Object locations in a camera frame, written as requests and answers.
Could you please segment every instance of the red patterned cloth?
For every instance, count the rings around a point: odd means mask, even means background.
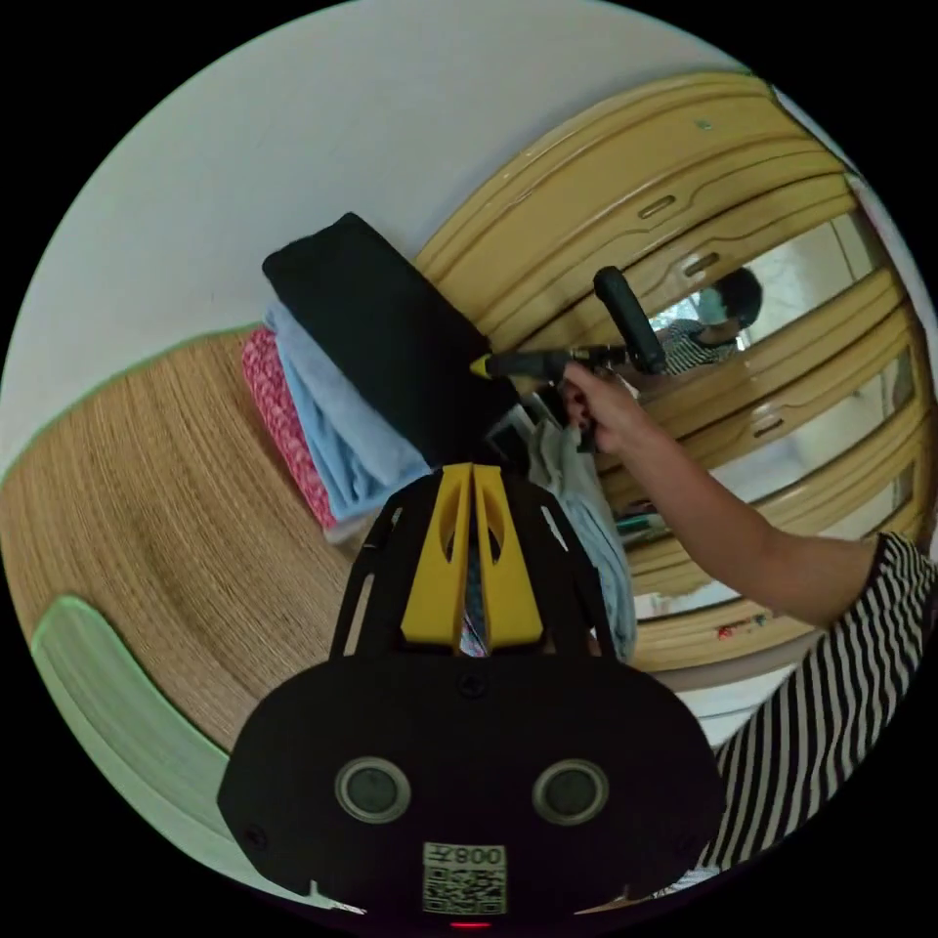
[[[334,528],[336,521],[329,510],[325,486],[310,456],[300,418],[286,386],[277,342],[268,328],[261,326],[248,336],[241,353],[241,367],[264,425],[297,488],[323,529]]]

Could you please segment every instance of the black and white striped sleeve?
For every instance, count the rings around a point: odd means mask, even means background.
[[[727,809],[699,865],[728,870],[814,815],[874,746],[934,630],[938,567],[881,534],[867,588],[717,751]]]
[[[675,320],[658,333],[666,359],[668,374],[683,374],[705,364],[719,364],[736,354],[736,342],[702,345],[697,336],[703,327],[695,320]]]

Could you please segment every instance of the hand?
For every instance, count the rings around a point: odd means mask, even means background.
[[[572,425],[583,428],[589,417],[596,421],[596,446],[602,452],[621,454],[647,422],[645,411],[618,378],[597,377],[576,362],[564,370],[562,394]]]

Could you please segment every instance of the black hair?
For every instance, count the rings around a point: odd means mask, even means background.
[[[727,274],[713,288],[720,294],[727,317],[732,317],[740,328],[749,328],[762,309],[762,284],[747,267]]]

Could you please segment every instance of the yellow bracket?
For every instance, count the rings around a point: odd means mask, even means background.
[[[540,640],[543,624],[497,466],[475,466],[476,525],[489,653]],[[498,544],[492,557],[489,531]]]
[[[444,466],[401,631],[407,642],[459,648],[466,603],[472,463]]]

